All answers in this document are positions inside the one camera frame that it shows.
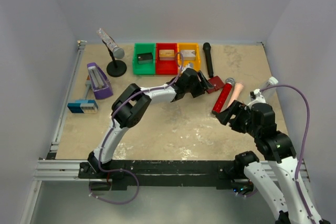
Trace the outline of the red leather card holder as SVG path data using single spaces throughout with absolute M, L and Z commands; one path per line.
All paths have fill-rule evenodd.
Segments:
M 206 90 L 208 94 L 222 89 L 225 85 L 219 76 L 214 76 L 212 78 L 209 78 L 208 82 L 212 85 L 211 89 Z

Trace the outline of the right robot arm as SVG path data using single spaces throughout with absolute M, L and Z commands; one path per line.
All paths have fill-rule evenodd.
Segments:
M 252 182 L 268 204 L 276 223 L 328 223 L 317 212 L 301 175 L 296 172 L 296 151 L 289 136 L 277 130 L 271 105 L 245 105 L 234 101 L 216 117 L 222 125 L 252 136 L 258 151 L 274 172 L 275 182 L 252 151 L 235 156 L 235 174 Z

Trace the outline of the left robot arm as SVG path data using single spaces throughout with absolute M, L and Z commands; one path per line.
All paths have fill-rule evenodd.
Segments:
M 179 76 L 161 86 L 144 88 L 130 84 L 112 105 L 111 123 L 101 143 L 88 156 L 90 171 L 98 178 L 108 174 L 109 164 L 125 133 L 136 126 L 150 105 L 178 101 L 189 93 L 205 94 L 213 85 L 201 71 L 185 67 Z

